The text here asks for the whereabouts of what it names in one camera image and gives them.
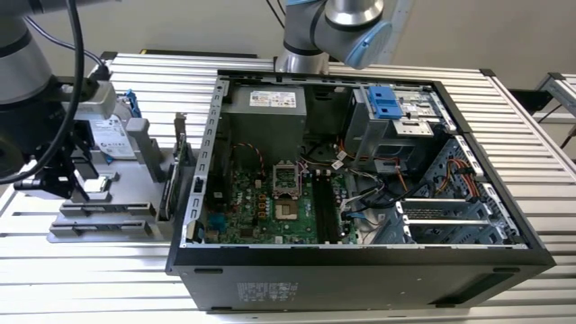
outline orange wire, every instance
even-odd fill
[[[463,160],[461,160],[461,159],[455,159],[454,161],[455,161],[455,163],[457,163],[457,165],[458,165],[459,167],[465,167],[465,166],[469,165],[469,163],[466,163],[466,162],[465,162]],[[465,180],[465,182],[466,182],[466,184],[467,184],[470,194],[471,194],[473,196],[478,196],[478,195],[477,195],[477,190],[475,190],[477,187],[475,187],[474,184],[473,184],[473,179],[470,179],[470,178],[467,177],[467,174],[462,174],[462,178],[463,178],[463,180]]]
[[[466,162],[465,160],[458,159],[457,161],[461,161],[461,163],[465,165],[465,167],[470,167],[469,162]],[[477,188],[475,180],[473,179],[473,176],[470,174],[463,175],[463,176],[465,176],[465,178],[469,178],[470,185],[471,185],[471,187],[474,189],[473,195],[475,195],[477,197],[481,197],[481,191]]]

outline black wire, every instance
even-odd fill
[[[279,7],[281,7],[281,11],[285,14],[285,17],[287,16],[287,12],[285,11],[285,8],[282,7],[282,3],[281,0],[277,0],[277,2],[279,3]]]
[[[77,110],[79,109],[82,81],[85,78],[85,40],[82,38],[82,26],[81,26],[79,11],[77,8],[77,0],[67,0],[66,4],[69,7],[69,17],[71,19],[74,43],[77,45],[74,90],[71,95],[71,103],[69,106],[69,111],[66,112],[63,125],[61,126],[61,129],[58,130],[53,143],[49,149],[46,150],[42,158],[39,158],[37,165],[26,172],[2,178],[0,184],[11,184],[14,182],[22,181],[29,177],[31,177],[33,175],[35,175],[46,167],[46,164],[51,161],[57,152],[61,150],[61,147],[63,146],[65,143],[65,139],[69,133],[71,132],[74,126],[74,116],[77,115]]]
[[[49,39],[54,44],[71,49],[73,51],[77,49],[77,47],[67,43],[66,41],[58,39],[57,37],[54,37],[42,27],[41,25],[37,23],[37,21],[31,18],[31,17],[25,17],[25,20],[29,22],[29,24],[34,27],[34,29],[37,29],[38,33],[41,35],[45,36],[46,39]],[[87,49],[85,50],[85,55],[87,55],[89,58],[91,58],[97,64],[99,64],[99,66],[106,67],[107,65],[105,64],[105,62],[101,60],[99,56],[93,53],[91,51],[89,51]]]
[[[545,115],[545,117],[543,118],[541,118],[541,120],[539,120],[539,124],[542,123],[542,121],[545,120],[545,119],[547,119],[549,118],[549,116],[555,112],[555,111],[558,111],[559,110],[559,108],[562,107],[562,104],[561,105],[558,105],[557,107],[555,107],[555,109],[553,109],[546,115]]]
[[[421,190],[421,188],[423,186],[427,186],[429,182],[421,182],[411,190],[409,190],[407,192],[405,192],[399,197],[394,198],[391,201],[387,201],[385,204],[377,204],[374,202],[366,201],[365,199],[361,199],[359,202],[365,205],[365,208],[373,208],[373,209],[387,209],[390,207],[394,207],[397,202],[407,197],[411,197],[418,190]]]
[[[282,19],[281,19],[281,17],[279,17],[279,14],[277,13],[277,10],[274,9],[274,6],[273,6],[273,4],[271,4],[271,0],[267,0],[267,3],[269,3],[270,10],[273,10],[274,15],[277,16],[277,19],[278,19],[278,21],[279,21],[279,24],[281,24],[281,26],[282,26],[282,29],[285,29],[285,24],[282,23]]]
[[[570,140],[573,139],[573,136],[569,136],[567,139],[562,142],[561,148],[563,149],[565,147],[567,147]]]

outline metal frame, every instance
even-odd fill
[[[187,134],[197,149],[205,132],[210,108],[207,100],[213,95],[217,69],[273,69],[271,60],[218,57],[121,54],[110,63],[118,91],[131,88],[139,94],[141,108],[153,124],[151,135],[159,139],[161,145],[170,147],[177,141],[167,125],[173,123],[174,113],[181,111],[187,113]],[[475,134],[499,134],[505,138],[506,134],[543,132],[534,124],[518,120],[517,110],[522,107],[509,103],[478,70],[377,65],[365,71],[355,71],[333,64],[331,72],[438,80],[453,94],[465,117],[475,119],[470,122]],[[86,321],[87,316],[91,321],[111,323],[165,321],[167,317],[195,323],[255,324],[345,321],[574,323],[576,220],[567,217],[574,216],[576,210],[573,208],[576,200],[573,172],[529,168],[535,161],[562,164],[558,153],[545,146],[545,141],[537,145],[482,143],[482,146],[558,266],[491,298],[481,307],[207,315],[198,311],[181,279],[163,273],[169,243],[55,246],[45,236],[61,202],[26,197],[9,188],[0,198],[0,232],[5,233],[0,236],[0,295],[7,296],[0,303],[0,313],[15,315],[3,316],[3,319],[23,323]],[[517,165],[507,168],[505,164],[513,162]]]
[[[541,81],[537,90],[546,90],[561,104],[567,108],[570,114],[554,113],[551,114],[546,122],[561,123],[561,124],[575,124],[576,118],[576,74],[561,74],[551,72]],[[534,117],[537,120],[543,118],[547,113],[537,113]]]

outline case label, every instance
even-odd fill
[[[298,282],[239,282],[238,294],[243,302],[291,302]]]
[[[297,108],[297,92],[253,91],[251,106]]]

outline slotted aluminum surface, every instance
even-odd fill
[[[201,142],[217,69],[269,71],[273,62],[119,55],[111,68],[118,92],[137,92],[151,135],[167,146],[175,141],[178,111],[187,113],[191,143]],[[3,323],[576,322],[575,173],[498,80],[478,70],[387,65],[355,71],[335,64],[331,73],[445,83],[559,266],[470,310],[207,315],[195,310],[179,278],[165,274],[169,243],[50,244],[46,234],[62,201],[26,197],[10,189],[0,200]]]

